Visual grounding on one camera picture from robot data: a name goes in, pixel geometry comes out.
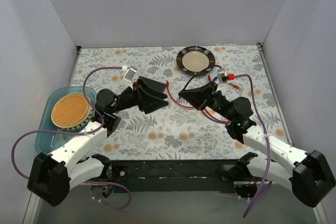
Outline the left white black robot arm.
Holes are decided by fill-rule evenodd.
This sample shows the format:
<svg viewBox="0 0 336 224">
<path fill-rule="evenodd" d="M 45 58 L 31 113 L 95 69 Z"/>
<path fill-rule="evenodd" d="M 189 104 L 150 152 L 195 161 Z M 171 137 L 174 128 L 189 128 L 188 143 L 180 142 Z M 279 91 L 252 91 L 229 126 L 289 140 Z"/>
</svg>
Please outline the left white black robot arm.
<svg viewBox="0 0 336 224">
<path fill-rule="evenodd" d="M 92 178 L 106 182 L 111 178 L 110 161 L 100 154 L 81 161 L 95 145 L 105 140 L 118 127 L 116 113 L 138 107 L 145 114 L 168 105 L 164 83 L 139 77 L 120 95 L 102 89 L 96 95 L 96 115 L 78 135 L 49 154 L 39 153 L 33 161 L 27 188 L 49 203 L 59 205 L 71 189 Z"/>
</svg>

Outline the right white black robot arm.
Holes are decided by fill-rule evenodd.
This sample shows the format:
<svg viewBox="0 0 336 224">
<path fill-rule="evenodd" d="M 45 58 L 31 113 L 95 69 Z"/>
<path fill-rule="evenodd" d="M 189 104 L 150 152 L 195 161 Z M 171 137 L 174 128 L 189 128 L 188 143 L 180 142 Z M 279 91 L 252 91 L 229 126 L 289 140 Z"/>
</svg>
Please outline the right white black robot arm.
<svg viewBox="0 0 336 224">
<path fill-rule="evenodd" d="M 233 139 L 270 154 L 273 161 L 289 172 L 291 190 L 305 205 L 317 206 L 335 187 L 335 177 L 326 157 L 317 150 L 308 153 L 275 137 L 267 137 L 261 127 L 250 119 L 253 111 L 247 98 L 228 101 L 214 82 L 196 89 L 183 89 L 179 96 L 197 110 L 210 107 L 230 120 L 226 129 Z"/>
</svg>

